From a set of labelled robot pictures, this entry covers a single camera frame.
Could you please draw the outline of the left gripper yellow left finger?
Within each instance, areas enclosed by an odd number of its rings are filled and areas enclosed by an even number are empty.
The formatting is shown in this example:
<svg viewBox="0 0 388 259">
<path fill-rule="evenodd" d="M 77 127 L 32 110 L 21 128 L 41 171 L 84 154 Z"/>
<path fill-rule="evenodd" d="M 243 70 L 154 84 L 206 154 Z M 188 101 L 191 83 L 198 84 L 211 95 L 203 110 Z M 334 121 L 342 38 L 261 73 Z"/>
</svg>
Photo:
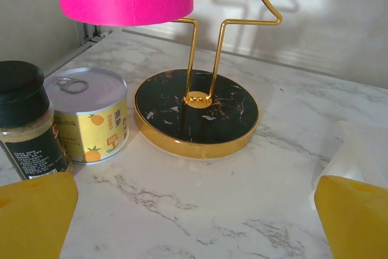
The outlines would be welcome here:
<svg viewBox="0 0 388 259">
<path fill-rule="evenodd" d="M 71 173 L 0 187 L 0 259 L 59 259 L 78 202 Z"/>
</svg>

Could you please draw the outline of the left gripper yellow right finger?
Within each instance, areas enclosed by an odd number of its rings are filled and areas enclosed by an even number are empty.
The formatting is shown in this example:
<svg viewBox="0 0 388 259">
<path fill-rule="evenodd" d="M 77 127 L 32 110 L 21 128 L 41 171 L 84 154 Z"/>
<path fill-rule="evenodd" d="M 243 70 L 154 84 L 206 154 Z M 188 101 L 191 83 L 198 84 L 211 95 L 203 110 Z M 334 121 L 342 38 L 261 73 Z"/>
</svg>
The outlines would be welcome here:
<svg viewBox="0 0 388 259">
<path fill-rule="evenodd" d="M 333 259 L 388 259 L 388 189 L 327 175 L 314 201 Z"/>
</svg>

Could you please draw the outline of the pineapple tin can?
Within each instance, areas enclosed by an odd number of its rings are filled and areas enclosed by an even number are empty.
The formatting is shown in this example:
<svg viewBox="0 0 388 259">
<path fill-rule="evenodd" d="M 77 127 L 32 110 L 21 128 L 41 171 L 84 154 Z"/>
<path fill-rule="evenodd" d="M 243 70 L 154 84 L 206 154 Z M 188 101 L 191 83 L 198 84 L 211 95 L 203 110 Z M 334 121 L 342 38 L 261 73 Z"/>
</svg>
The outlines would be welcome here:
<svg viewBox="0 0 388 259">
<path fill-rule="evenodd" d="M 122 76 L 84 67 L 52 74 L 44 87 L 73 162 L 100 163 L 125 148 L 130 133 L 127 83 Z"/>
</svg>

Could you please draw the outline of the spice jar black lid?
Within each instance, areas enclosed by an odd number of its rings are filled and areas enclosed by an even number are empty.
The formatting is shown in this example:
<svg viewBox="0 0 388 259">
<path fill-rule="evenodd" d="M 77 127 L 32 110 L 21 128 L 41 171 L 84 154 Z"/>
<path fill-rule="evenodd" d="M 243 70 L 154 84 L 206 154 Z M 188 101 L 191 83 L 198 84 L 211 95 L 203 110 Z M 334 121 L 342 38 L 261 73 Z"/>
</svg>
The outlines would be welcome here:
<svg viewBox="0 0 388 259">
<path fill-rule="evenodd" d="M 34 64 L 0 61 L 0 148 L 23 180 L 72 168 L 44 80 Z"/>
</svg>

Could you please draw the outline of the aluminium frame post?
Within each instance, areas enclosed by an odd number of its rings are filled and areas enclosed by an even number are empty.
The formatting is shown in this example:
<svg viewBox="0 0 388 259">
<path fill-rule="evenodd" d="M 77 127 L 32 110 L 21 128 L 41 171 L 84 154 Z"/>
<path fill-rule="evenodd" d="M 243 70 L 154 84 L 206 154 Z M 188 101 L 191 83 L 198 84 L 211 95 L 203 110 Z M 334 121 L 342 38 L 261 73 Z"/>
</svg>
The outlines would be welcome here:
<svg viewBox="0 0 388 259">
<path fill-rule="evenodd" d="M 91 41 L 99 42 L 101 40 L 101 26 L 76 22 L 78 39 L 81 45 Z"/>
</svg>

